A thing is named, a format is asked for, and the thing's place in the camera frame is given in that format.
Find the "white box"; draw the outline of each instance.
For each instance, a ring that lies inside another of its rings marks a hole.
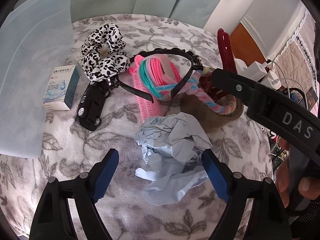
[[[265,70],[266,66],[268,66],[266,62],[260,64],[259,62],[255,61],[244,71],[240,72],[239,75],[258,82],[261,78],[267,75],[267,71]]]
[[[55,67],[43,96],[48,110],[70,110],[79,74],[76,65]]]

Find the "finger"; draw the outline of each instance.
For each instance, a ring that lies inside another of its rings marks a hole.
[[[298,189],[305,198],[315,200],[320,195],[320,179],[304,177],[301,179]]]
[[[289,168],[288,158],[286,158],[278,168],[276,175],[276,182],[278,183],[279,192],[284,192],[289,186]]]
[[[289,143],[285,139],[280,138],[279,145],[282,149],[289,151]]]
[[[280,192],[279,191],[279,183],[276,181],[276,188],[278,189],[279,195],[281,197],[282,203],[284,208],[286,208],[289,205],[289,194],[284,191],[284,192]]]

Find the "blue gripper pad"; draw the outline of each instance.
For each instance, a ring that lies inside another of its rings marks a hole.
[[[119,164],[119,153],[117,150],[108,154],[111,154],[111,156],[94,184],[94,191],[91,196],[94,203],[97,203],[99,199],[104,197]]]
[[[208,177],[220,199],[223,199],[225,203],[230,200],[230,195],[228,192],[228,184],[221,174],[220,170],[217,168],[213,160],[208,155],[205,150],[202,153],[202,165],[208,174]]]

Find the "toy car wheel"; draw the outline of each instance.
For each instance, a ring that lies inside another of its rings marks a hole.
[[[101,118],[97,118],[96,121],[94,122],[94,125],[99,126],[101,122],[102,122]]]
[[[108,91],[104,94],[104,97],[105,97],[105,98],[108,98],[110,95],[111,95],[110,90],[108,90]]]
[[[79,110],[78,110],[78,116],[81,117],[85,114],[85,108],[84,107],[81,107]]]

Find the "scrunchie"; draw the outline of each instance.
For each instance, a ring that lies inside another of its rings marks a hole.
[[[102,59],[98,49],[102,44],[109,48],[107,57]],[[126,43],[117,25],[107,23],[92,32],[81,47],[81,65],[85,75],[92,81],[101,81],[126,71],[130,59],[123,50]]]

